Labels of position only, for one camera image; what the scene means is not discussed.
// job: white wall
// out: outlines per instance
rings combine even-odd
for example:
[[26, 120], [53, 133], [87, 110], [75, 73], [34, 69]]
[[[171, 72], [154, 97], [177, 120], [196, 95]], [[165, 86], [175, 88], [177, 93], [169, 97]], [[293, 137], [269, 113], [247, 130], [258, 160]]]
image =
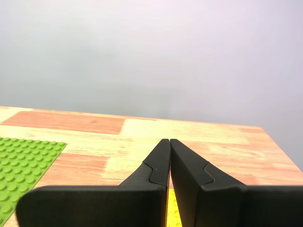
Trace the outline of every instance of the white wall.
[[303, 168], [303, 1], [0, 2], [0, 105], [261, 125]]

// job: yellow lego brick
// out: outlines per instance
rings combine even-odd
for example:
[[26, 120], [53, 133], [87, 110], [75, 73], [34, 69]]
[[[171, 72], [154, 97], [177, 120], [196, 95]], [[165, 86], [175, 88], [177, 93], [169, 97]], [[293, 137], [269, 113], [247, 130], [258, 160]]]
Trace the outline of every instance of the yellow lego brick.
[[182, 227], [180, 214], [177, 205], [175, 191], [169, 189], [169, 201], [167, 209], [167, 227]]

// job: wooden table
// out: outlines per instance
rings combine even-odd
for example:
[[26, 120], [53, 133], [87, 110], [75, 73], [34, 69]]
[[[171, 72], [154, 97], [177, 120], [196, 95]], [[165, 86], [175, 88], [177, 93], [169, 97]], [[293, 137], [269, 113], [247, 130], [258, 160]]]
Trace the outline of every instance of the wooden table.
[[[245, 184], [303, 184], [300, 169], [256, 126], [0, 107], [0, 136], [68, 144], [36, 187], [118, 185], [162, 138], [179, 139]], [[15, 215], [4, 226], [18, 226]]]

